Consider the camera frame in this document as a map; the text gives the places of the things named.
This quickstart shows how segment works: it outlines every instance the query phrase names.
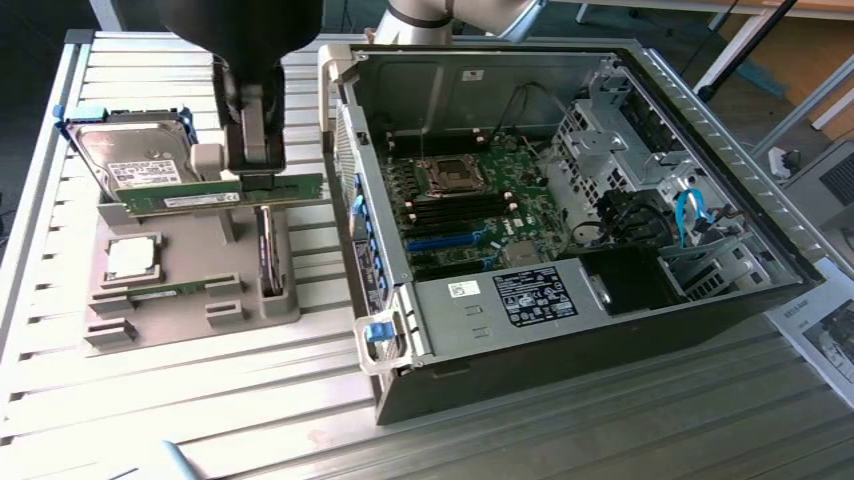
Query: hard drive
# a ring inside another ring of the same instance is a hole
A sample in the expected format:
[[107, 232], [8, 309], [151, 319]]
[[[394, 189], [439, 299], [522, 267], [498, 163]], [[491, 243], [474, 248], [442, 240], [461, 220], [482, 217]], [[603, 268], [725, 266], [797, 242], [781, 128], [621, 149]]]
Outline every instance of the hard drive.
[[190, 166], [196, 143], [190, 110], [78, 108], [58, 127], [114, 200], [119, 188], [200, 181]]

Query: power supply label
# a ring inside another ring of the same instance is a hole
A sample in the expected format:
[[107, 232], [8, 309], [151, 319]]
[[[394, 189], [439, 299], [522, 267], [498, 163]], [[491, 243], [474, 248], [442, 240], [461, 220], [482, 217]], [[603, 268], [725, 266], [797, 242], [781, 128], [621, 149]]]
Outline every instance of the power supply label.
[[578, 315], [555, 267], [493, 277], [510, 323], [527, 327]]

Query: white sticker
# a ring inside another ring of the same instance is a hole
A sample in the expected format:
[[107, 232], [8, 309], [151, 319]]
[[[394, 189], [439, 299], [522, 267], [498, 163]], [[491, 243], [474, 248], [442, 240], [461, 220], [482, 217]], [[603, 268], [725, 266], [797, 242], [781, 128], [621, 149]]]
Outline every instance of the white sticker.
[[166, 292], [144, 293], [142, 295], [131, 295], [130, 300], [139, 302], [142, 300], [151, 300], [152, 298], [175, 297], [178, 292], [175, 290], [167, 290]]
[[155, 187], [182, 183], [172, 160], [107, 164], [119, 188]]
[[483, 70], [463, 70], [463, 82], [479, 82], [483, 80]]
[[236, 192], [211, 193], [207, 195], [192, 195], [190, 197], [164, 198], [163, 203], [167, 208], [194, 207], [198, 205], [214, 205], [216, 203], [231, 203], [240, 201], [240, 194]]
[[453, 298], [467, 297], [469, 295], [478, 295], [481, 293], [481, 287], [478, 287], [477, 280], [449, 283], [449, 290], [451, 291]]

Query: motherboard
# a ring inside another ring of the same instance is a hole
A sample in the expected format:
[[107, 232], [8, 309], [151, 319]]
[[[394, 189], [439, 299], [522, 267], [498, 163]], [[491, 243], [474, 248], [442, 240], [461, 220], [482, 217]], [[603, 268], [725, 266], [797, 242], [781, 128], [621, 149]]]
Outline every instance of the motherboard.
[[390, 158], [380, 170], [417, 280], [535, 265], [570, 240], [526, 139], [479, 152]]

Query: green circuit board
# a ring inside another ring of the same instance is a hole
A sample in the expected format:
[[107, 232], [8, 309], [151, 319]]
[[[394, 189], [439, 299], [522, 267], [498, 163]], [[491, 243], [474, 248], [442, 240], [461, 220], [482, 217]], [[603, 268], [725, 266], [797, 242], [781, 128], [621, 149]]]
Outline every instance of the green circuit board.
[[[445, 155], [427, 158], [401, 158], [382, 165], [387, 191], [397, 212], [406, 212], [407, 202], [414, 199], [430, 200], [431, 183], [427, 165], [431, 162], [463, 158], [461, 155]], [[510, 192], [517, 208], [490, 218], [470, 221], [471, 231], [479, 232], [475, 245], [430, 249], [409, 252], [410, 266], [418, 276], [422, 268], [435, 265], [454, 265], [482, 261], [485, 270], [510, 267], [505, 249], [509, 245], [526, 242], [533, 244], [539, 261], [549, 261], [565, 250], [570, 235], [563, 226], [562, 212], [547, 187], [545, 175], [537, 166], [537, 157], [522, 144], [514, 145], [507, 138], [499, 138], [487, 151], [473, 153], [467, 162], [477, 166], [483, 179], [478, 192], [466, 193], [457, 198], [475, 198], [478, 195], [495, 195]], [[409, 232], [414, 228], [406, 213], [398, 215], [398, 227], [410, 240]], [[417, 237], [418, 240], [442, 238], [442, 235]]]
[[274, 177], [270, 190], [243, 190], [239, 180], [186, 183], [159, 187], [120, 188], [119, 200], [131, 216], [172, 215], [200, 209], [294, 204], [320, 198], [323, 175], [308, 173]]
[[128, 297], [132, 301], [150, 300], [160, 297], [174, 297], [176, 295], [192, 295], [206, 291], [207, 285], [219, 282], [234, 281], [234, 275], [223, 275], [216, 278], [194, 280], [182, 283], [166, 283], [146, 287], [134, 287], [116, 292], [100, 292], [92, 295], [92, 300], [107, 300], [115, 297]]

